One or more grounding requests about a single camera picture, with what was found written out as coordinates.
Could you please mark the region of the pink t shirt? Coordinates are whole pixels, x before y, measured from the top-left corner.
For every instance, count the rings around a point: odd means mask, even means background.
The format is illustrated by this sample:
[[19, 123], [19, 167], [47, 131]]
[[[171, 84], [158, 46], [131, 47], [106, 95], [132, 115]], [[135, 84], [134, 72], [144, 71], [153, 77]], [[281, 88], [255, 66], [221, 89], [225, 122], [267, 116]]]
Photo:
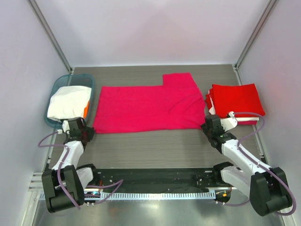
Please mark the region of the pink t shirt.
[[103, 86], [93, 123], [96, 133], [199, 129], [206, 105], [192, 75], [164, 74], [162, 80], [159, 86]]

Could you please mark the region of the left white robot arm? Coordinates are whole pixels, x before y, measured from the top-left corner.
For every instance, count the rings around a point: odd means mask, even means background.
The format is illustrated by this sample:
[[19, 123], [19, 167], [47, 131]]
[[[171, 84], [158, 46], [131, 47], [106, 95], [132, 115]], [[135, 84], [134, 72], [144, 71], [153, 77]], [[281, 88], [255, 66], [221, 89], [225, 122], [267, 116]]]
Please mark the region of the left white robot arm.
[[93, 164], [77, 167], [78, 161], [95, 131], [88, 127], [81, 117], [66, 120], [62, 125], [67, 138], [63, 152], [56, 165], [43, 172], [41, 176], [46, 206], [50, 213], [77, 209], [84, 204], [86, 186], [95, 188], [100, 177]]

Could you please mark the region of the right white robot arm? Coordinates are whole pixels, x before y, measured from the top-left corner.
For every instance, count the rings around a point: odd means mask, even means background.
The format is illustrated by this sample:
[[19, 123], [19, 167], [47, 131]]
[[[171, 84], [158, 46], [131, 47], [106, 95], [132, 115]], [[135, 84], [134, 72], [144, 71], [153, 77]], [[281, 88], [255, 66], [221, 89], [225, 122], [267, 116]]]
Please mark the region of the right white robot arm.
[[260, 216], [276, 213], [290, 216], [296, 211], [296, 199], [290, 190], [285, 172], [273, 168], [252, 155], [230, 130], [238, 124], [236, 113], [227, 118], [207, 115], [201, 129], [213, 148], [232, 160], [214, 166], [213, 183], [229, 184], [248, 197]]

